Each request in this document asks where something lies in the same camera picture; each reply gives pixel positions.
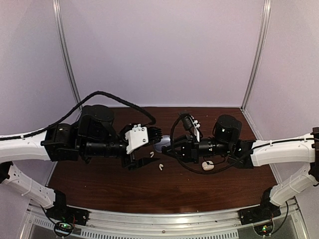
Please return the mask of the purple earbud charging case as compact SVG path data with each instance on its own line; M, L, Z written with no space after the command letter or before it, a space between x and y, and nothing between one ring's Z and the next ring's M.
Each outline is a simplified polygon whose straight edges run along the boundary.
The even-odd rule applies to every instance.
M154 144L154 150L158 153L161 153L163 147L170 146L170 136L163 135L161 140Z

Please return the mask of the white earbud charging case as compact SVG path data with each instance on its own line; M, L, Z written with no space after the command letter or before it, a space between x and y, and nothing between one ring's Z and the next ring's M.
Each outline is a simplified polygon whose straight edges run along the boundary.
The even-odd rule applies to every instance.
M202 169L204 171L211 171L215 167L215 165L212 161L204 161L204 162L202 162L201 166L202 166Z

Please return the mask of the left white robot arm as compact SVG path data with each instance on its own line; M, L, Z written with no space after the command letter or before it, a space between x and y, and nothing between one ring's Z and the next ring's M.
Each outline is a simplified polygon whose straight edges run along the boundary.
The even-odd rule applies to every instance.
M14 164L19 160L51 162L89 162L92 158L119 158L123 167L142 167L144 161L135 159L135 150L161 140L160 128L126 125L119 133L113 128L114 112L103 105L84 106L79 120L73 124L58 123L48 129L28 135L1 137L0 181L28 196L61 221L72 216L64 193L46 188L22 173Z

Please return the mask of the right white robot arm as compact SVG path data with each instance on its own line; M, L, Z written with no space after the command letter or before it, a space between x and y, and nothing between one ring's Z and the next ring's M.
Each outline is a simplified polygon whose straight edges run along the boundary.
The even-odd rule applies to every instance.
M259 219L267 219L275 208L319 183L319 129L311 133L281 140L240 140L242 123L230 115L218 117L212 137L204 138L199 122L190 114L180 114L174 122L168 142L161 152L177 159L185 169L194 172L186 164L198 163L200 158L221 156L227 166L213 170L202 170L200 174L214 174L236 167L251 169L268 164L304 162L305 165L287 180L267 189L256 208Z

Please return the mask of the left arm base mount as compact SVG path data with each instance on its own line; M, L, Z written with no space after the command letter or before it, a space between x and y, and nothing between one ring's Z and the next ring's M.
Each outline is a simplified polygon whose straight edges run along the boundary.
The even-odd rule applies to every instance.
M56 196L53 207L46 210L46 215L58 221L85 226L89 217L89 211L68 206L64 196Z

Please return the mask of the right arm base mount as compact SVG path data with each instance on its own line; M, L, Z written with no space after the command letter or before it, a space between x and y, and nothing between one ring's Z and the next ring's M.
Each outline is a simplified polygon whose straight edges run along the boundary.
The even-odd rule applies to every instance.
M279 206L275 206L270 202L270 196L265 193L261 198L260 205L240 209L238 214L241 225L247 225L278 217L281 215L281 210Z

